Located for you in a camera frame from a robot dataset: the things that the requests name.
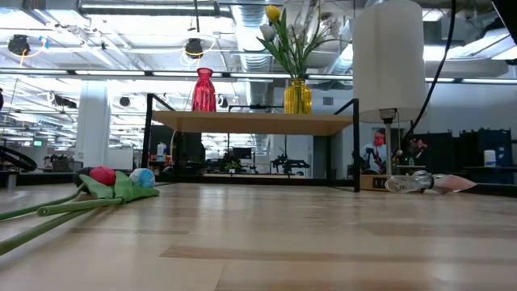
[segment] fabric flower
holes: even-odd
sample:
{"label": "fabric flower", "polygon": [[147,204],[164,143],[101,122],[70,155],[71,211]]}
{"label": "fabric flower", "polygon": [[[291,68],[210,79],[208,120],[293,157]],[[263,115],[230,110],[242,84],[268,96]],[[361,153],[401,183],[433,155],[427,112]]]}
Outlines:
{"label": "fabric flower", "polygon": [[267,24],[260,26],[260,32],[262,33],[262,37],[265,41],[271,42],[275,39],[275,30]]}
{"label": "fabric flower", "polygon": [[335,21],[330,25],[330,34],[335,38],[339,38],[339,29],[341,28],[341,23],[339,21]]}
{"label": "fabric flower", "polygon": [[294,26],[292,24],[288,25],[288,34],[291,37],[295,37],[301,34],[302,26],[299,23],[296,23]]}
{"label": "fabric flower", "polygon": [[280,10],[275,6],[266,6],[266,16],[271,22],[277,22],[280,20]]}

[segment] lamp pole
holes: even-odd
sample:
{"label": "lamp pole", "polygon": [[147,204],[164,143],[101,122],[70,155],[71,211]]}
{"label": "lamp pole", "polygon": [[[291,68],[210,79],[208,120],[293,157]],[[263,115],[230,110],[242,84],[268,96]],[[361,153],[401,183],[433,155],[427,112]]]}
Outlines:
{"label": "lamp pole", "polygon": [[391,163],[391,124],[393,123],[393,119],[397,116],[397,109],[380,109],[379,110],[380,118],[385,123],[385,140],[386,140],[386,175],[391,175],[393,172],[392,163]]}

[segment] floor plank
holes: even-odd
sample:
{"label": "floor plank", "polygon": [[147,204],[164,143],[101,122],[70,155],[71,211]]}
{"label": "floor plank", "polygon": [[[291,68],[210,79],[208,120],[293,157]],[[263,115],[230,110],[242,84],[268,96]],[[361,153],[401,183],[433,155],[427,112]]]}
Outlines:
{"label": "floor plank", "polygon": [[[161,186],[0,257],[1,290],[513,290],[517,200],[335,188]],[[0,211],[73,185],[0,192]],[[0,221],[0,239],[51,217]]]}

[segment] yellow vase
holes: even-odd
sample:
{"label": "yellow vase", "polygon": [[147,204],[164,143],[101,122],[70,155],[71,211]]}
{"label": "yellow vase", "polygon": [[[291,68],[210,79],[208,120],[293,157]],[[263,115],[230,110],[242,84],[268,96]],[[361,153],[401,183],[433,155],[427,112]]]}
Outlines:
{"label": "yellow vase", "polygon": [[291,86],[285,89],[285,114],[311,114],[313,110],[312,93],[305,85],[304,79],[291,80]]}

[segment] white lampshade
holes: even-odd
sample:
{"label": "white lampshade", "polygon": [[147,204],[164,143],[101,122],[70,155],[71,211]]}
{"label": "white lampshade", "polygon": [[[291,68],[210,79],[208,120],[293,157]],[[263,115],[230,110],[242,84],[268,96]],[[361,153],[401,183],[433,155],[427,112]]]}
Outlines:
{"label": "white lampshade", "polygon": [[366,9],[355,19],[354,97],[359,119],[383,122],[380,109],[396,108],[413,120],[426,95],[422,8],[393,0]]}

